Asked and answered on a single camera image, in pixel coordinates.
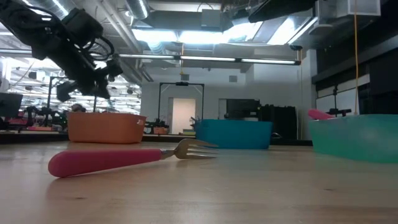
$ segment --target fork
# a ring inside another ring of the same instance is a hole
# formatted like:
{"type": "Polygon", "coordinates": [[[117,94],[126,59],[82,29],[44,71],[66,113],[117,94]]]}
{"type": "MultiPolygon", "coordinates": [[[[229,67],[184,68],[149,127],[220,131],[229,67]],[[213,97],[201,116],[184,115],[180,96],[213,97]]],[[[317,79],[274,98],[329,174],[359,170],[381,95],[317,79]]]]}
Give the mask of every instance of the fork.
{"type": "Polygon", "coordinates": [[[101,170],[163,160],[175,155],[179,159],[209,159],[217,154],[216,145],[196,139],[183,139],[174,150],[134,149],[101,151],[63,151],[51,158],[49,172],[55,177],[69,177],[101,170]]]}

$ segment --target orange plastic bin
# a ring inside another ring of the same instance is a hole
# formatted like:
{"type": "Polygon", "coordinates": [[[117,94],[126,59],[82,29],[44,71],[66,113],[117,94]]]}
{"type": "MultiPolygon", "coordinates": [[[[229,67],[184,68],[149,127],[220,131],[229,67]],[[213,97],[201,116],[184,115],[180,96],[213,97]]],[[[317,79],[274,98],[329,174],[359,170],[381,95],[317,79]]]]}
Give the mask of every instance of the orange plastic bin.
{"type": "Polygon", "coordinates": [[[68,113],[73,142],[130,144],[142,141],[145,116],[123,113],[68,113]]]}

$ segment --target table surface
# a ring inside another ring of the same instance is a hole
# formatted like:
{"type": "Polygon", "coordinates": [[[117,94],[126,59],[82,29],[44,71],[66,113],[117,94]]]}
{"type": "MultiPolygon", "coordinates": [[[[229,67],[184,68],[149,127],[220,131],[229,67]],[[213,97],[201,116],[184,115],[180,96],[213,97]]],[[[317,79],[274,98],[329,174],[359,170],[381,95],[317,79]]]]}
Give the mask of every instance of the table surface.
{"type": "Polygon", "coordinates": [[[64,150],[173,148],[173,143],[0,145],[2,224],[398,223],[398,165],[315,154],[311,147],[220,150],[56,179],[64,150]]]}

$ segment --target doorway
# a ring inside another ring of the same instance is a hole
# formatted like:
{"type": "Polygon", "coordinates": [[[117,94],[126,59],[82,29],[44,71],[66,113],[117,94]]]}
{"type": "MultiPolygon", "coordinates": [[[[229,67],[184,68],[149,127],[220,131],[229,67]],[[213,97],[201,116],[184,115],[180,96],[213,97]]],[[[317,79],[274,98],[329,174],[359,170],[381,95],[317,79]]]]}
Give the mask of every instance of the doorway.
{"type": "Polygon", "coordinates": [[[172,134],[192,129],[191,117],[195,117],[196,99],[173,98],[172,134]]]}

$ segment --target black robotic arm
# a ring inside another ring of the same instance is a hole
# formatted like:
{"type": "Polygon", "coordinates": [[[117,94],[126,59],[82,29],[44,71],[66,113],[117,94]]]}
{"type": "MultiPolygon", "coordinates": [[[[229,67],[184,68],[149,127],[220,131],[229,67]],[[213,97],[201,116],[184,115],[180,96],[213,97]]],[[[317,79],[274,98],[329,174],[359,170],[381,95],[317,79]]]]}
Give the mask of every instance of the black robotic arm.
{"type": "Polygon", "coordinates": [[[0,0],[0,22],[22,43],[32,47],[34,58],[48,57],[73,80],[57,87],[60,101],[69,100],[69,93],[76,89],[83,95],[109,99],[108,81],[123,71],[112,43],[103,37],[103,27],[84,10],[74,8],[60,20],[45,9],[0,0]],[[92,50],[95,44],[101,45],[98,39],[108,45],[108,53],[92,50]],[[106,61],[107,66],[95,69],[95,60],[106,61]]]}

